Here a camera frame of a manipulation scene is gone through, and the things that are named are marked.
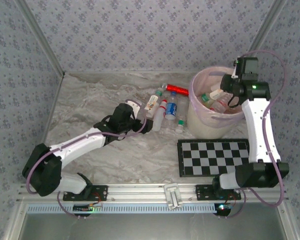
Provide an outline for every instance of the white bucket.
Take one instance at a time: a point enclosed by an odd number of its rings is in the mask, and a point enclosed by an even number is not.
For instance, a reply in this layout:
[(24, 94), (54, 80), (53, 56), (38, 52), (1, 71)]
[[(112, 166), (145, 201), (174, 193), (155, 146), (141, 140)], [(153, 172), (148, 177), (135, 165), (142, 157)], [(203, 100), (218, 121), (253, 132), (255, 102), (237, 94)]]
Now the white bucket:
[(223, 66), (207, 67), (192, 79), (189, 86), (189, 109), (187, 127), (196, 138), (218, 139), (243, 119), (241, 107), (234, 114), (217, 113), (201, 104), (197, 97), (211, 92), (211, 86), (220, 83), (224, 74), (232, 74), (233, 69)]

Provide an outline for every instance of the marble surface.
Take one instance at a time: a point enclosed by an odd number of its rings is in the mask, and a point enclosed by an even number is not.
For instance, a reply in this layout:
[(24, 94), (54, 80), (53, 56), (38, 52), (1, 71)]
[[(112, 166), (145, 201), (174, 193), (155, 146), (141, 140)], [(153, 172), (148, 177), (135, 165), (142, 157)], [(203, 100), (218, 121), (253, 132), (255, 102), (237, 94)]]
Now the marble surface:
[[(189, 73), (70, 73), (61, 85), (46, 144), (52, 145), (84, 133), (113, 113), (126, 99), (147, 102), (161, 83), (188, 88)], [(243, 120), (224, 138), (246, 138)], [(194, 139), (163, 128), (95, 149), (68, 164), (64, 171), (80, 172), (93, 183), (199, 183), (203, 177), (179, 177), (178, 139)]]

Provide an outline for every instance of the gray wall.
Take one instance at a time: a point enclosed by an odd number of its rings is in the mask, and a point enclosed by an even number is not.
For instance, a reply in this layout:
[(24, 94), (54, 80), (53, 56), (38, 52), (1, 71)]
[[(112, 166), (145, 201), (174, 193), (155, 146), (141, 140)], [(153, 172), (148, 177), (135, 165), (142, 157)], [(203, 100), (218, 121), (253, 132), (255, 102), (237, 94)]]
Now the gray wall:
[(0, 239), (59, 78), (13, 1), (0, 1)]
[(182, 71), (246, 52), (273, 0), (27, 2), (64, 71)]
[[(285, 187), (300, 227), (300, 0), (289, 0), (261, 49), (276, 51), (286, 62), (287, 88), (271, 112), (281, 159), (289, 163)], [(270, 83), (272, 96), (282, 85), (283, 71), (271, 55), (258, 55), (261, 78)]]

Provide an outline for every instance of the checkerboard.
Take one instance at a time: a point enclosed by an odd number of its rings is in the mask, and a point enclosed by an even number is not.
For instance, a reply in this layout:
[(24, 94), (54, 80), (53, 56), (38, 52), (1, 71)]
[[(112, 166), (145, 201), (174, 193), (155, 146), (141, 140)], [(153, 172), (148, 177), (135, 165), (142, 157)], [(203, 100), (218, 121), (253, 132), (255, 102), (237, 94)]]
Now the checkerboard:
[(209, 177), (249, 163), (247, 139), (194, 139), (177, 143), (180, 177)]

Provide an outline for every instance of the bracket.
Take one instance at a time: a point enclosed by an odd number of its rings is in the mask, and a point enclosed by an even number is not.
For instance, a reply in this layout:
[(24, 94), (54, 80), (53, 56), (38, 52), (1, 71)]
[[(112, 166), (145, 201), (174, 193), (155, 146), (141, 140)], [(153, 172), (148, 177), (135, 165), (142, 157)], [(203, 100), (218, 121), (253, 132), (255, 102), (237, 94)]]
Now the bracket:
[(241, 200), (240, 193), (236, 193), (233, 189), (223, 190), (223, 195), (216, 194), (213, 185), (196, 185), (195, 193), (198, 201), (216, 201), (216, 200)]
[(87, 198), (83, 198), (81, 194), (74, 194), (72, 192), (64, 192), (63, 201), (71, 202), (95, 202), (98, 200), (98, 195), (100, 196), (100, 201), (104, 202), (107, 200), (108, 186), (107, 185), (93, 185), (91, 187), (91, 192)]
[(166, 202), (170, 210), (180, 208), (183, 204), (179, 186), (177, 183), (166, 184), (163, 186)]

